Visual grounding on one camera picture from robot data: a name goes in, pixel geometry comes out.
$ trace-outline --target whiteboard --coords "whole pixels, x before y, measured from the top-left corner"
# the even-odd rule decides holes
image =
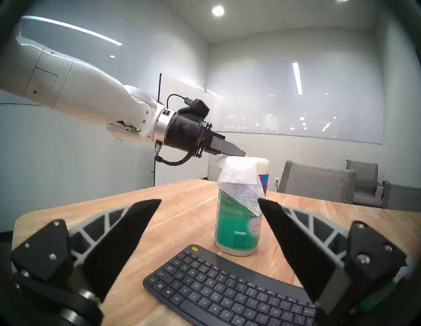
[[[207,81],[216,94],[213,130],[383,143],[374,38],[327,33],[302,30],[215,45]]]
[[[191,99],[201,99],[205,103],[208,102],[208,95],[203,91],[199,85],[191,83],[185,84],[171,78],[165,74],[161,74],[159,101],[166,105],[167,97],[170,94],[179,94]],[[171,96],[168,101],[168,108],[172,111],[184,108],[187,105],[183,99],[178,96]],[[186,156],[186,152],[179,149],[163,146],[160,151],[160,156],[167,161],[176,162]],[[155,162],[155,186],[165,185],[171,182],[186,180],[186,179],[202,179],[208,176],[209,154],[203,152],[202,157],[192,157],[186,163],[177,167],[172,167],[164,163]]]

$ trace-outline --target gray chair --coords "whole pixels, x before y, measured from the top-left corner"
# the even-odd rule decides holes
[[[421,212],[421,188],[394,185],[384,181],[384,208]]]
[[[346,169],[357,172],[355,181],[354,204],[383,207],[383,200],[376,196],[378,179],[378,164],[346,160]]]
[[[353,170],[315,167],[287,160],[278,192],[352,204],[356,178]]]

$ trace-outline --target key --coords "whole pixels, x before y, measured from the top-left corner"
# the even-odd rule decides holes
[[[200,291],[200,294],[203,295],[204,297],[210,296],[211,293],[212,293],[212,290],[206,286]]]
[[[221,301],[221,299],[222,299],[222,295],[221,295],[221,294],[219,294],[218,292],[213,292],[213,293],[210,295],[210,298],[209,298],[209,299],[211,299],[213,302],[218,303],[219,301]]]
[[[264,302],[264,303],[266,303],[267,299],[268,299],[268,295],[264,294],[262,292],[259,292],[256,296],[256,300],[259,300],[259,301]]]
[[[183,259],[183,261],[184,261],[186,264],[190,264],[190,263],[193,261],[193,258],[191,258],[191,257],[185,257],[185,258]]]
[[[157,276],[160,280],[162,280],[165,284],[169,284],[172,281],[174,281],[174,278],[170,276],[167,272],[165,272],[163,269],[158,269],[155,272],[155,276]]]
[[[184,286],[179,290],[180,294],[184,297],[187,297],[191,291],[192,289],[189,289],[187,286]]]
[[[216,277],[216,280],[220,283],[224,283],[226,280],[226,276],[224,274],[219,273],[218,276]]]
[[[270,308],[269,310],[269,316],[275,317],[275,318],[280,318],[282,314],[282,310],[280,309],[276,309],[276,308]]]
[[[162,281],[158,281],[154,284],[155,291],[159,292],[159,291],[163,290],[164,288],[165,288],[165,283],[162,282]]]
[[[196,277],[196,275],[197,275],[198,273],[199,273],[199,272],[197,271],[197,269],[190,268],[190,270],[187,272],[187,275],[190,275],[191,277]]]
[[[282,319],[282,320],[285,320],[285,321],[292,321],[292,318],[293,318],[293,317],[294,317],[294,314],[292,314],[292,313],[288,313],[288,312],[284,311],[284,312],[282,313],[281,319]]]
[[[234,304],[233,301],[228,299],[228,298],[222,299],[222,301],[219,303],[220,306],[222,306],[226,309],[231,308],[233,304]]]
[[[216,285],[216,287],[214,288],[214,291],[219,292],[219,293],[222,293],[222,292],[225,291],[225,289],[226,289],[226,286],[225,285],[222,285],[221,283],[218,283]]]
[[[234,314],[226,309],[222,310],[221,314],[219,315],[219,318],[225,320],[228,323],[231,321],[232,317],[234,317]]]
[[[232,279],[232,278],[230,278],[230,279],[228,279],[226,282],[225,282],[225,285],[227,286],[227,287],[230,287],[230,288],[235,288],[235,281]]]
[[[184,283],[184,284],[186,284],[186,285],[190,285],[190,284],[192,284],[194,281],[195,281],[195,279],[194,279],[194,278],[192,278],[192,277],[190,277],[190,276],[186,276],[186,277],[183,279],[183,283]]]
[[[253,290],[252,288],[247,288],[245,294],[254,299],[256,297],[257,291]]]
[[[188,299],[192,300],[194,303],[196,303],[197,301],[199,301],[200,295],[196,292],[192,292],[192,293],[190,293]]]
[[[292,308],[291,308],[291,312],[292,313],[301,314],[302,311],[303,311],[303,307],[302,306],[292,305]]]
[[[199,272],[207,273],[208,270],[209,270],[209,267],[207,267],[205,265],[202,265],[202,266],[199,267]]]
[[[152,286],[155,284],[155,282],[158,281],[158,277],[155,277],[153,275],[148,276],[148,279],[146,280],[146,282]]]
[[[266,325],[268,319],[269,319],[268,316],[265,316],[265,315],[262,315],[261,313],[259,313],[259,314],[257,314],[256,319],[254,321],[258,324]]]
[[[206,279],[206,275],[205,274],[203,274],[203,273],[199,273],[197,276],[196,276],[196,279],[199,281],[199,282],[204,282],[205,281],[205,279]]]
[[[303,315],[308,317],[314,317],[316,315],[316,310],[311,308],[304,308]]]
[[[210,287],[210,288],[213,288],[215,286],[215,284],[216,284],[216,281],[211,279],[211,278],[208,278],[205,282],[205,285]]]
[[[214,303],[210,306],[210,308],[208,309],[208,312],[210,312],[211,314],[217,316],[220,312],[221,312],[222,308],[215,305]]]
[[[211,277],[211,278],[215,278],[216,275],[218,275],[218,272],[214,269],[211,269],[208,273],[207,276]]]
[[[310,318],[310,317],[307,317],[304,325],[306,325],[306,326],[313,326],[313,324],[314,324],[314,319],[313,318]]]
[[[289,311],[291,309],[291,302],[281,301],[279,309]]]
[[[233,313],[236,313],[237,315],[241,315],[241,314],[242,314],[242,312],[244,311],[244,309],[245,309],[245,307],[244,307],[244,306],[242,306],[242,305],[240,305],[240,304],[238,304],[238,303],[235,303],[235,304],[232,306],[231,311],[232,311]]]
[[[244,293],[247,290],[247,287],[244,284],[238,283],[235,290],[240,293]]]
[[[175,267],[180,267],[181,265],[183,265],[183,262],[178,258],[171,259],[170,263],[173,264]]]
[[[306,318],[304,316],[295,315],[294,323],[296,323],[298,325],[304,325],[305,320],[306,320]]]
[[[186,254],[184,254],[184,253],[180,252],[180,253],[178,253],[178,254],[177,254],[177,256],[176,256],[176,257],[177,257],[178,259],[183,259],[185,256],[186,256]]]
[[[245,303],[245,305],[251,309],[256,309],[258,304],[258,301],[253,300],[251,298],[248,298],[247,302]]]
[[[198,268],[200,266],[200,263],[197,260],[193,260],[190,266],[192,266],[193,268]]]
[[[269,300],[267,300],[267,304],[277,307],[279,305],[280,300],[274,297],[269,297]]]
[[[170,299],[170,301],[176,306],[178,306],[182,300],[183,297],[179,293],[174,294],[173,297]]]
[[[277,321],[276,319],[270,318],[267,326],[280,326],[281,322]]]
[[[202,298],[202,299],[200,299],[200,301],[198,302],[197,305],[199,307],[202,307],[203,309],[207,309],[210,306],[211,303],[212,302],[210,300],[208,300],[206,298]]]
[[[164,298],[168,299],[171,295],[173,295],[174,290],[170,287],[166,287],[165,290],[161,291],[161,294]]]
[[[199,292],[199,290],[202,288],[202,284],[196,281],[190,286],[190,288],[193,289],[193,291]]]
[[[183,265],[181,265],[181,267],[180,267],[180,270],[181,270],[182,272],[187,272],[189,269],[190,269],[190,265],[189,265],[189,264],[183,264]]]
[[[236,294],[237,293],[234,290],[231,290],[231,289],[226,289],[226,291],[224,292],[224,296],[229,297],[230,299],[235,297]]]
[[[184,275],[186,275],[185,273],[183,273],[181,270],[176,271],[173,276],[177,279],[177,280],[181,280]]]
[[[243,316],[252,321],[256,317],[256,311],[247,308]]]
[[[261,313],[264,313],[264,314],[267,314],[268,311],[269,311],[269,306],[268,305],[265,305],[264,303],[261,302],[257,306],[257,311],[258,312],[261,312]]]
[[[242,305],[245,303],[245,301],[247,300],[247,297],[241,293],[237,294],[234,301],[241,303]]]
[[[181,284],[181,282],[174,280],[170,286],[174,289],[174,290],[178,290],[179,288],[181,288],[183,286],[183,284]]]
[[[232,320],[232,322],[231,322],[231,325],[234,325],[234,326],[243,326],[244,322],[245,322],[245,319],[243,317],[240,317],[238,315],[235,315],[234,318],[233,318],[233,320]]]

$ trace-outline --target white wipe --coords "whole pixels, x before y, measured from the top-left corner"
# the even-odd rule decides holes
[[[258,198],[265,198],[257,173],[255,157],[224,156],[216,165],[222,169],[218,187],[227,195],[247,207],[251,212],[262,214]]]

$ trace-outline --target office chair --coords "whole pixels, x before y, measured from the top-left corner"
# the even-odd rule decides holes
[[[287,160],[278,192],[352,204],[354,170],[339,170],[295,163]]]

